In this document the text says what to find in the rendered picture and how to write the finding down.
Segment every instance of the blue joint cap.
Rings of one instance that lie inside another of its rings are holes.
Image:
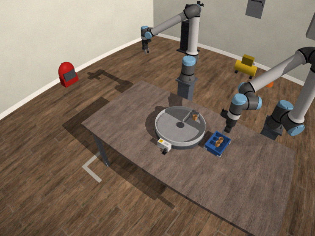
[[[293,110],[293,105],[292,103],[285,101],[285,100],[281,100],[277,103],[277,106],[282,108],[282,109],[287,109],[287,110]]]
[[[185,66],[193,66],[196,64],[196,59],[193,56],[185,56],[182,58],[182,63]]]
[[[147,31],[146,33],[144,33],[144,36],[145,36],[147,39],[152,38],[152,34],[151,34],[149,31]]]
[[[260,109],[262,104],[263,104],[263,101],[261,100],[261,97],[258,97],[258,106],[256,110]]]
[[[239,84],[239,86],[238,86],[238,92],[240,92],[240,87],[242,86],[242,84],[245,84],[245,82],[242,82],[242,83]]]
[[[246,96],[241,93],[235,94],[232,99],[233,104],[237,106],[243,105],[244,103],[246,103],[246,101],[247,101]]]
[[[287,133],[290,136],[296,136],[296,135],[300,134],[304,129],[305,129],[304,125],[299,125],[297,127],[290,129]]]

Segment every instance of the wooden tabletop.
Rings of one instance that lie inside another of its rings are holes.
[[[198,111],[211,133],[225,119],[189,100],[140,81],[82,124],[121,155],[174,191],[256,236],[277,236],[287,205],[295,152],[240,124],[221,158],[201,146],[157,146],[155,118],[179,105]]]

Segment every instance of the blue bin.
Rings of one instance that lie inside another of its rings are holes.
[[[219,140],[219,137],[223,137],[223,142],[221,143],[219,147],[216,147],[215,144],[216,144],[216,141]],[[204,149],[206,149],[207,151],[211,152],[212,154],[218,157],[221,157],[223,151],[230,144],[230,142],[231,142],[230,138],[216,131],[211,136],[211,138],[206,142],[206,144],[204,145]]]

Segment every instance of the white baseboard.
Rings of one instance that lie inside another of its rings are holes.
[[[163,38],[176,40],[176,41],[180,41],[180,38],[169,36],[169,35],[165,35],[165,34],[159,34],[158,36],[163,37]],[[89,62],[84,63],[81,66],[78,66],[77,68],[75,68],[75,71],[80,71],[80,70],[86,68],[87,66],[89,66],[89,65],[91,65],[91,64],[93,64],[93,63],[95,63],[95,62],[97,62],[97,61],[99,61],[99,60],[101,60],[101,59],[103,59],[103,58],[105,58],[105,57],[107,57],[107,56],[109,56],[109,55],[111,55],[111,54],[121,50],[121,49],[123,49],[123,48],[126,48],[126,47],[128,47],[128,46],[130,46],[130,45],[132,45],[132,44],[134,44],[136,42],[139,42],[139,41],[141,41],[141,38],[135,39],[135,40],[133,40],[133,41],[131,41],[129,43],[126,43],[124,45],[121,45],[121,46],[119,46],[119,47],[117,47],[117,48],[115,48],[115,49],[113,49],[113,50],[111,50],[109,52],[106,52],[106,53],[98,56],[97,58],[94,58],[94,59],[90,60]],[[217,52],[217,53],[223,54],[223,55],[231,57],[231,58],[234,58],[236,60],[242,60],[242,57],[240,57],[240,56],[234,55],[234,54],[229,53],[229,52],[222,51],[222,50],[214,48],[214,47],[210,47],[210,46],[203,45],[203,44],[198,44],[198,46],[201,47],[201,48],[204,48],[204,49],[207,49],[207,50],[210,50],[210,51],[213,51],[213,52]],[[258,68],[264,69],[266,71],[270,70],[269,67],[261,65],[259,63],[255,63],[255,66],[257,66]],[[303,81],[300,81],[300,80],[298,80],[298,79],[296,79],[296,78],[294,78],[294,77],[292,77],[290,75],[285,74],[282,77],[285,78],[285,79],[288,79],[288,80],[290,80],[292,82],[295,82],[295,83],[297,83],[299,85],[302,85],[302,86],[304,85]],[[51,88],[52,86],[54,86],[54,85],[56,85],[58,83],[60,83],[59,78],[55,79],[54,81],[50,82],[49,84],[45,85],[44,87],[38,89],[36,92],[32,93],[31,95],[29,95],[26,98],[24,98],[23,100],[19,101],[18,103],[16,103],[12,107],[8,108],[7,110],[5,110],[4,112],[2,112],[0,114],[0,120],[3,119],[4,117],[6,117],[7,115],[9,115],[10,113],[12,113],[13,111],[15,111],[16,109],[18,109],[19,107],[21,107],[22,105],[24,105],[25,103],[29,102],[33,98],[37,97],[39,94],[45,92],[47,89]]]

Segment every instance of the beige wall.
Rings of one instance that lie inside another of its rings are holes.
[[[201,1],[199,43],[238,56],[248,54],[267,67],[274,67],[297,49],[314,47],[305,34],[315,11],[313,0],[266,0],[261,19],[246,16],[247,0]],[[175,0],[170,4],[154,0],[154,26],[197,1]],[[180,24],[163,34],[180,37]],[[305,81],[311,65],[301,65],[288,75]]]
[[[0,113],[78,67],[140,37],[153,25],[153,0],[2,1]]]

